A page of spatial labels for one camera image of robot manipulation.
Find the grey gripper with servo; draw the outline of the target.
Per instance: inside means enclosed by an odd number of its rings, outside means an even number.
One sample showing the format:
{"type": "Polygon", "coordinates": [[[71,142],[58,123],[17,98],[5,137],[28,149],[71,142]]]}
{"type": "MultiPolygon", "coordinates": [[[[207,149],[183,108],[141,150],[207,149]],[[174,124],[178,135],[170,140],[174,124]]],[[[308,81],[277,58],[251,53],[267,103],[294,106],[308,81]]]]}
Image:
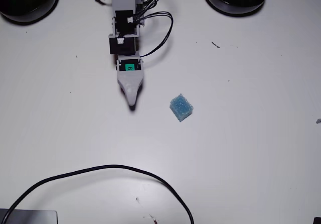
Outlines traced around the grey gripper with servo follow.
{"type": "Polygon", "coordinates": [[[131,72],[142,71],[142,59],[138,56],[118,56],[116,60],[117,81],[125,93],[129,106],[136,104],[138,89],[142,85],[144,73],[131,72]]]}

